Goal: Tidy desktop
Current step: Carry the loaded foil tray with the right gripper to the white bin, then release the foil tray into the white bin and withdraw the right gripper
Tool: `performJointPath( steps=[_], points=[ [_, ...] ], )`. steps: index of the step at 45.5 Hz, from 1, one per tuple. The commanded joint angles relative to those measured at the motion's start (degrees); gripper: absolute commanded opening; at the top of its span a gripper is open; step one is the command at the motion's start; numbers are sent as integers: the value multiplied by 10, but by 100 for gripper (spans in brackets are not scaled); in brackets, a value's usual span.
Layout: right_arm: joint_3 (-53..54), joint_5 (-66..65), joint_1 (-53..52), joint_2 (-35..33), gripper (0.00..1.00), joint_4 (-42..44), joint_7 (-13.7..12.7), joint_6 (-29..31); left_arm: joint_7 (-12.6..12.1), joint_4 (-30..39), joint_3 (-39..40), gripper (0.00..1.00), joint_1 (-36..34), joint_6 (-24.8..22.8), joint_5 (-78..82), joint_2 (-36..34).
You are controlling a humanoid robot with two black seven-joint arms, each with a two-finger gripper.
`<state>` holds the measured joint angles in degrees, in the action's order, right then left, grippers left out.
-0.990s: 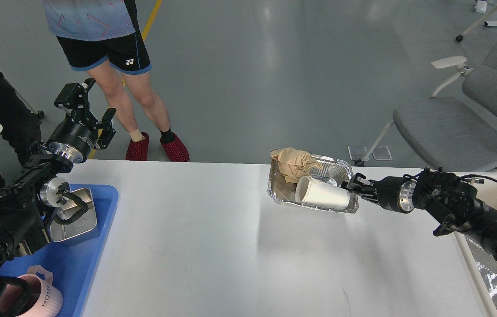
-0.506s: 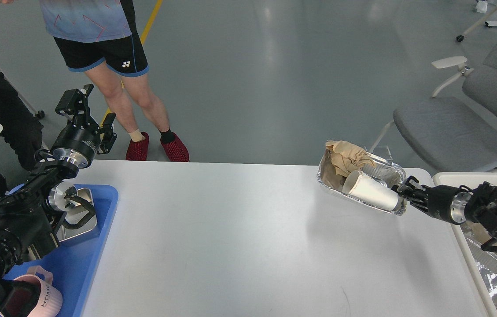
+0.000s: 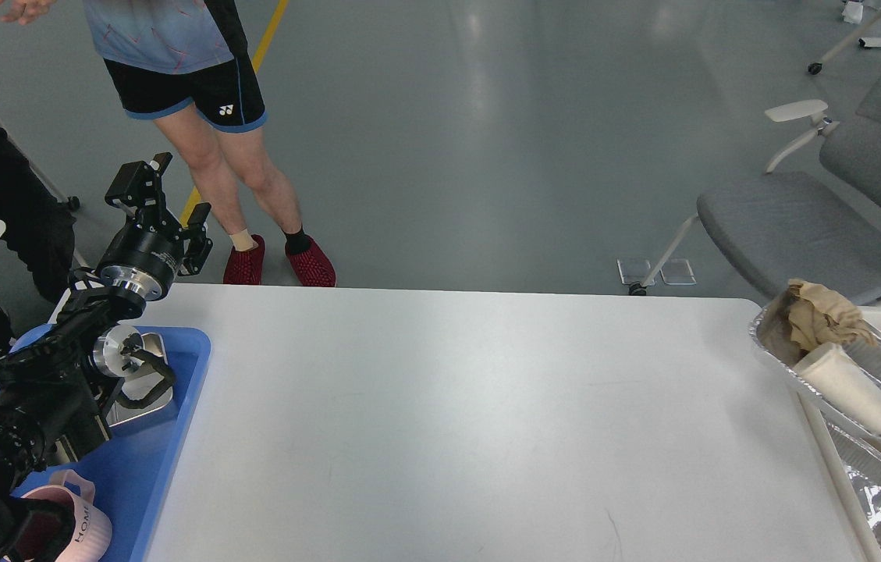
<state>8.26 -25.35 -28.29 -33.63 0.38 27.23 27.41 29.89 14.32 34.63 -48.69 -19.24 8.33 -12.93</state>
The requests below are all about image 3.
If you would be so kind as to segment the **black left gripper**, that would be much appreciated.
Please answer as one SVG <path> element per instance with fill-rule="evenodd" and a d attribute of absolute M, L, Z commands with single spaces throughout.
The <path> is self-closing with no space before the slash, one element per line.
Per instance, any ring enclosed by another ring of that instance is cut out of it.
<path fill-rule="evenodd" d="M 105 192 L 105 203 L 126 214 L 126 223 L 95 267 L 106 286 L 119 286 L 145 301 L 165 298 L 180 276 L 204 269 L 213 248 L 206 231 L 211 203 L 198 203 L 186 226 L 166 210 L 162 175 L 172 153 L 123 164 Z"/>

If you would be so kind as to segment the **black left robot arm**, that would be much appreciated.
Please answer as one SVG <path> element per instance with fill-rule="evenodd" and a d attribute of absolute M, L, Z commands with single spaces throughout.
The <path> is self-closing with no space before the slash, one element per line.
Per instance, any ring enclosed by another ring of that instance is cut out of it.
<path fill-rule="evenodd" d="M 152 357 L 129 320 L 200 273 L 213 243 L 208 203 L 186 224 L 169 212 L 162 177 L 172 154 L 119 168 L 105 202 L 126 214 L 94 269 L 80 268 L 55 324 L 0 361 L 0 561 L 52 561 L 83 514 L 12 495 L 27 476 L 80 461 L 111 439 L 109 409 L 150 406 L 176 377 Z"/>

